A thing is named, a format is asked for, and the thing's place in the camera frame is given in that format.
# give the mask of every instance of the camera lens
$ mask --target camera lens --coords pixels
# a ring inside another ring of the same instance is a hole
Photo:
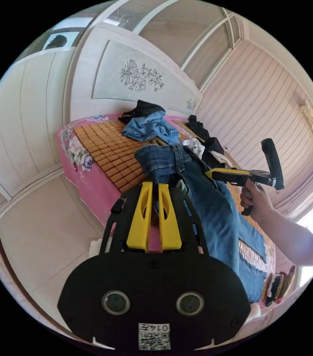
[[[130,302],[123,292],[112,290],[103,296],[102,306],[110,314],[122,315],[129,310]]]
[[[204,306],[204,300],[201,295],[196,292],[183,293],[176,302],[177,311],[185,316],[193,316],[198,314]]]

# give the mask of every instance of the floor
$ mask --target floor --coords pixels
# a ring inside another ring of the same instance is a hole
[[[33,191],[0,219],[2,245],[15,274],[38,305],[64,327],[56,307],[62,287],[103,230],[64,176]]]

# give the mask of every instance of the hand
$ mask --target hand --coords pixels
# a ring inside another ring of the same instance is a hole
[[[252,206],[250,216],[258,224],[261,224],[274,211],[269,196],[261,185],[255,185],[247,180],[240,194],[240,205],[243,208]]]

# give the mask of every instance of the striped wall panel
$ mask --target striped wall panel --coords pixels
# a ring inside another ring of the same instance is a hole
[[[284,67],[242,41],[204,90],[196,115],[245,169],[268,170],[260,142],[272,138],[289,195],[313,172],[313,134],[298,108],[304,98]],[[276,200],[277,192],[268,192]]]

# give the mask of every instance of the headboard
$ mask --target headboard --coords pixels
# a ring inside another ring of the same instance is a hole
[[[99,23],[76,48],[65,89],[64,123],[101,112],[125,112],[138,99],[166,115],[194,114],[202,94],[165,53],[123,28]]]

